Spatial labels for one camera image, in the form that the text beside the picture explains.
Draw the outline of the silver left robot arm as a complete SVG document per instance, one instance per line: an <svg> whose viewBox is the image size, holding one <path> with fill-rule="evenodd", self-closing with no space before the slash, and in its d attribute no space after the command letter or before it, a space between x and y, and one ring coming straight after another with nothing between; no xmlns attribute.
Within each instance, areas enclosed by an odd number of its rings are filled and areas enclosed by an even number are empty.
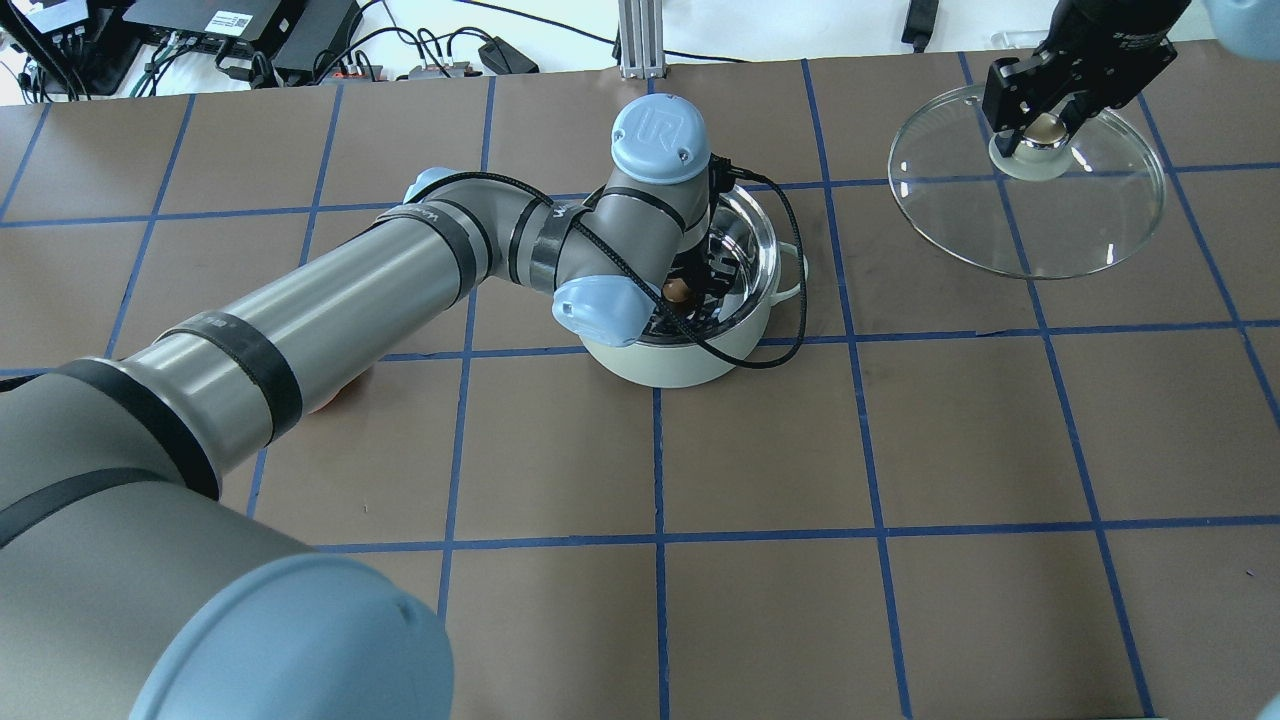
<svg viewBox="0 0 1280 720"><path fill-rule="evenodd" d="M628 102L590 205L425 170L333 251L129 357L3 395L5 719L447 719L454 660L421 600L221 505L282 438L492 277L581 340L640 341L730 190L685 97Z"/></svg>

